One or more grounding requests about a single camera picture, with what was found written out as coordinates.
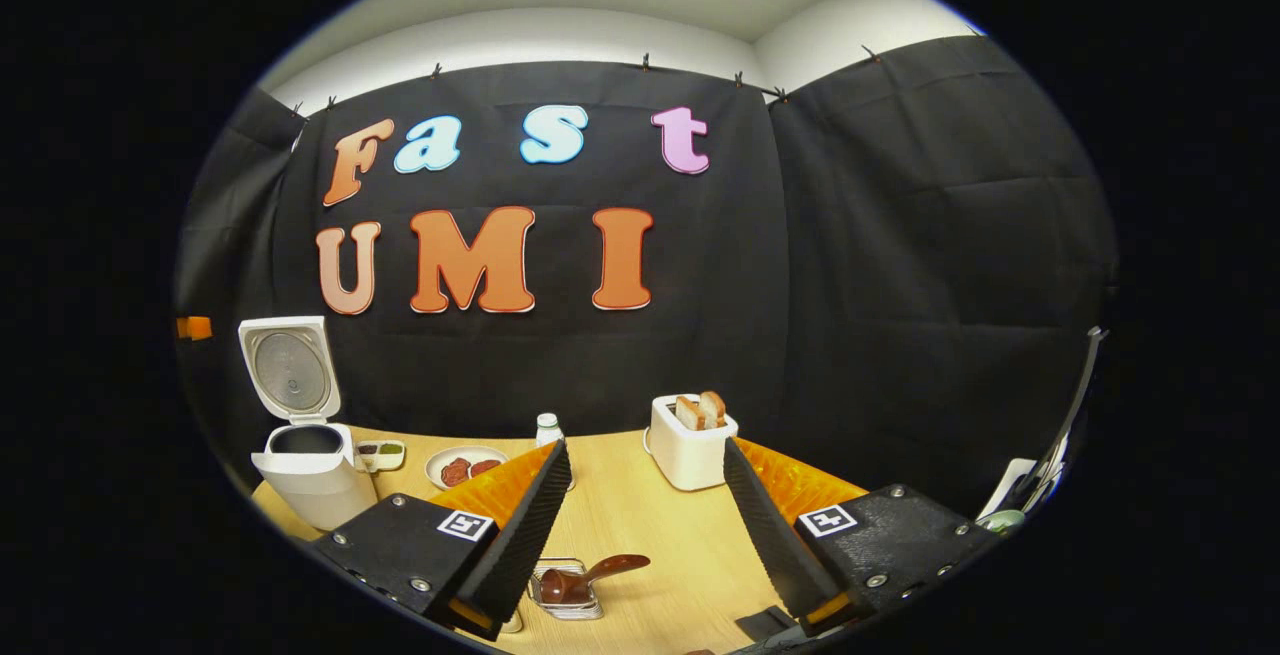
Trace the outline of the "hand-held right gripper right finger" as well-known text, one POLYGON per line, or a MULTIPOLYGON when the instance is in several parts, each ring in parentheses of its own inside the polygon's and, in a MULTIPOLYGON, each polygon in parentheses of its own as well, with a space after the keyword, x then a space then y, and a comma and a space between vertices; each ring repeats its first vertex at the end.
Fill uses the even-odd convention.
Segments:
POLYGON ((723 472, 783 609, 806 635, 897 612, 1001 542, 915 487, 868 491, 745 438, 724 441, 723 472))

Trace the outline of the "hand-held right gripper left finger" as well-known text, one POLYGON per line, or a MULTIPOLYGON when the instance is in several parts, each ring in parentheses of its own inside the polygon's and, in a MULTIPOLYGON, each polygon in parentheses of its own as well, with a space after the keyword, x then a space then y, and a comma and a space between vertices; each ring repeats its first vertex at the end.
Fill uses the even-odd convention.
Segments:
POLYGON ((563 440, 457 487, 392 494, 311 541, 311 553, 393 604, 494 641, 516 612, 571 478, 563 440))

